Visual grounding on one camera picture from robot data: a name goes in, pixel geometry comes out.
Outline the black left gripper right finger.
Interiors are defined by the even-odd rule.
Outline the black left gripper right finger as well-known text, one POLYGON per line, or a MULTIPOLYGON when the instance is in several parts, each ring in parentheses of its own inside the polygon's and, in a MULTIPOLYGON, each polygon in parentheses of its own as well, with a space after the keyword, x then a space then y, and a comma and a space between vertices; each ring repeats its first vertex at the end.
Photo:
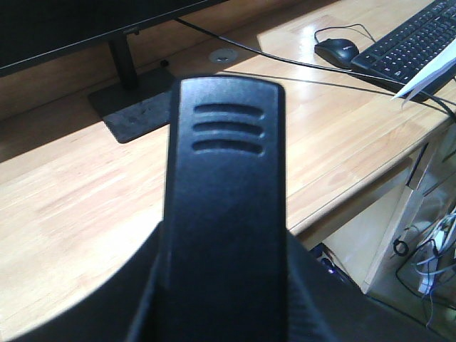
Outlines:
POLYGON ((328 273, 293 234, 286 244, 289 341, 445 340, 328 273))

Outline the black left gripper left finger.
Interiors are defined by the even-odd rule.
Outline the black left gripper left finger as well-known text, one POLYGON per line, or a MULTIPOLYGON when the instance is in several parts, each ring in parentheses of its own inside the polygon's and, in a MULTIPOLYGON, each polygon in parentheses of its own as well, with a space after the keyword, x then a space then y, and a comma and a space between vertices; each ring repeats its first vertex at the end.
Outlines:
POLYGON ((160 229, 130 257, 73 252, 42 238, 1 248, 2 341, 139 341, 160 229))

